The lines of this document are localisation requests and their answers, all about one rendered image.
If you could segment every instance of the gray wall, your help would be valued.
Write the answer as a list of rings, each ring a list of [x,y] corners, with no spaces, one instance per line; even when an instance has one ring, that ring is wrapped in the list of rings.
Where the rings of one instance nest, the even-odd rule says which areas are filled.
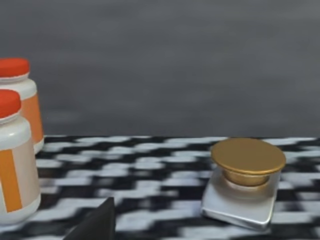
[[[47,134],[320,136],[319,0],[1,0]]]

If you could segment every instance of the table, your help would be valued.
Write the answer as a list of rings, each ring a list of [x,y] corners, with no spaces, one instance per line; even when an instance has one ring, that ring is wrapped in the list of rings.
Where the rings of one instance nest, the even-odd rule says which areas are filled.
[[[261,138],[287,157],[265,233],[200,215],[209,147],[223,139],[48,136],[37,155],[40,209],[0,227],[0,239],[61,240],[109,196],[119,240],[320,239],[320,138]]]

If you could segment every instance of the red cap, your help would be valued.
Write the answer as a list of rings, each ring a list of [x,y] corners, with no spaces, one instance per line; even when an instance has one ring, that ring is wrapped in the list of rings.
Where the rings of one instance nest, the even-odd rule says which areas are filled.
[[[20,108],[19,93],[13,90],[0,89],[0,119],[16,114]]]
[[[9,78],[29,73],[30,64],[25,58],[0,58],[0,78]]]

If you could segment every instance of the black object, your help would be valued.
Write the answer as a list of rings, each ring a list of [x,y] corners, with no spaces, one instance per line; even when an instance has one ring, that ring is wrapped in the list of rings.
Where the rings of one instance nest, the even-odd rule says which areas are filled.
[[[109,197],[63,240],[114,240],[115,201]]]

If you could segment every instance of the silver metal base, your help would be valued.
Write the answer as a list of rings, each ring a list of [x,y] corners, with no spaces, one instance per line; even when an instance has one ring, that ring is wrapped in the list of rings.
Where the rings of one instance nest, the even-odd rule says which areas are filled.
[[[265,230],[271,221],[280,172],[259,187],[243,187],[227,181],[217,167],[205,188],[201,210],[206,217],[255,230]]]

